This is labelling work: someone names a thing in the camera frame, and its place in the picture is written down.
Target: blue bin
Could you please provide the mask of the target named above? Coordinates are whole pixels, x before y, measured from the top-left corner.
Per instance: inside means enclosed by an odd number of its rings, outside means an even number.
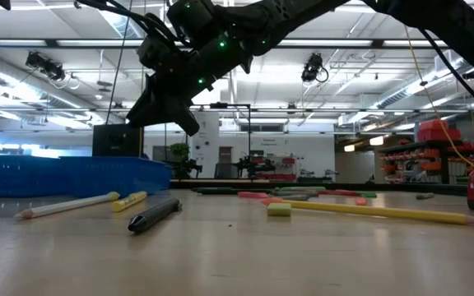
[[[0,197],[44,197],[64,194],[66,176],[60,160],[0,155]]]
[[[172,169],[167,164],[137,157],[62,157],[67,188],[75,197],[118,192],[153,194],[167,189]]]

